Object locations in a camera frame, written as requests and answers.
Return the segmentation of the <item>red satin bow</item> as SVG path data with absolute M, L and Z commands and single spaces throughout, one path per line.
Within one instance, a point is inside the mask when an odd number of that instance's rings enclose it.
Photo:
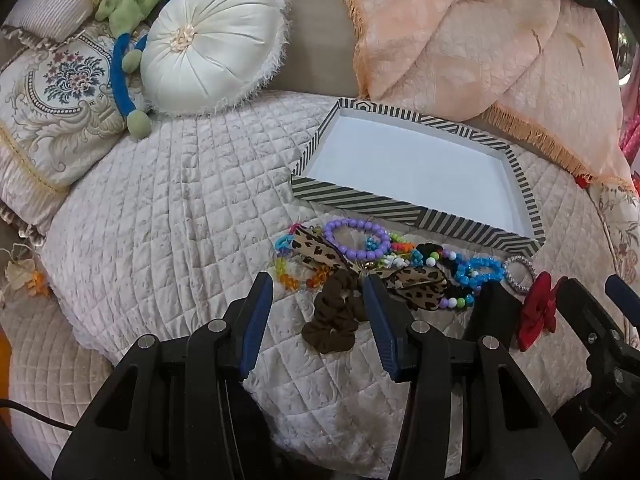
M 567 277 L 562 276 L 552 284 L 552 276 L 544 271 L 529 287 L 516 332 L 516 343 L 521 352 L 527 351 L 544 330 L 548 333 L 555 332 L 556 294 L 566 280 Z

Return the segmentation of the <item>leopard print bow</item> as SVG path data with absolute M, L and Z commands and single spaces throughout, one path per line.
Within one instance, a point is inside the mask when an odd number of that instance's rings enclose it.
M 379 268 L 375 263 L 352 262 L 338 248 L 320 234 L 304 226 L 292 233 L 291 247 L 308 263 L 327 266 L 331 271 L 346 270 L 362 278 L 377 275 L 395 296 L 406 300 L 413 309 L 437 310 L 440 300 L 446 298 L 448 282 L 441 270 L 430 266 L 403 266 Z

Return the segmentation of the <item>brown scrunchie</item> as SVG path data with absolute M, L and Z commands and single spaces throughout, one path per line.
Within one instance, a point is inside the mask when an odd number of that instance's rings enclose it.
M 338 270 L 314 297 L 314 315 L 302 329 L 303 340 L 321 354 L 349 351 L 367 312 L 356 274 Z

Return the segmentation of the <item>floral beige pillow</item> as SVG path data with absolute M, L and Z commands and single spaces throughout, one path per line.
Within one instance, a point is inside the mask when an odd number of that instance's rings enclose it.
M 597 181 L 588 191 L 604 222 L 614 268 L 634 292 L 639 292 L 639 197 L 617 180 Z

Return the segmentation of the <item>striped tray box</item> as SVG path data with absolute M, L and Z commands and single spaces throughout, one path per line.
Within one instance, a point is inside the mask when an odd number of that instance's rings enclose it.
M 458 122 L 341 98 L 303 148 L 292 191 L 308 200 L 530 257 L 546 241 L 510 144 Z

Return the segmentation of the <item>peach fringed blanket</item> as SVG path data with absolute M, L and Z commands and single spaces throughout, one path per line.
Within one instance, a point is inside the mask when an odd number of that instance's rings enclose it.
M 608 37 L 573 0 L 346 0 L 369 100 L 483 117 L 566 171 L 630 188 Z

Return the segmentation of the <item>embroidered floral pillow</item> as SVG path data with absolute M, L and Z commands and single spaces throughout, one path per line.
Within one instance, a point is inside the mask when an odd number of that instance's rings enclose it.
M 93 22 L 52 51 L 25 50 L 1 72 L 1 203 L 47 233 L 72 185 L 127 132 L 110 67 L 115 39 Z

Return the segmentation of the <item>round white satin cushion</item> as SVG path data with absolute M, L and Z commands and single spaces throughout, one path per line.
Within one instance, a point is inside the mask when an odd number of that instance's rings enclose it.
M 145 99 L 169 116 L 236 107 L 280 70 L 287 45 L 286 0 L 170 0 L 146 36 Z

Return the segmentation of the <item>green plush toy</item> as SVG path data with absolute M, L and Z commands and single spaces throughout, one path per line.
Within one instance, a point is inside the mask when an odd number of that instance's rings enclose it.
M 134 73 L 141 64 L 147 36 L 141 37 L 132 49 L 130 41 L 137 27 L 169 0 L 101 0 L 96 10 L 96 20 L 108 21 L 108 28 L 115 39 L 110 66 L 110 83 L 116 107 L 126 127 L 136 140 L 146 138 L 152 130 L 152 122 L 144 110 L 139 110 L 130 98 L 126 76 Z

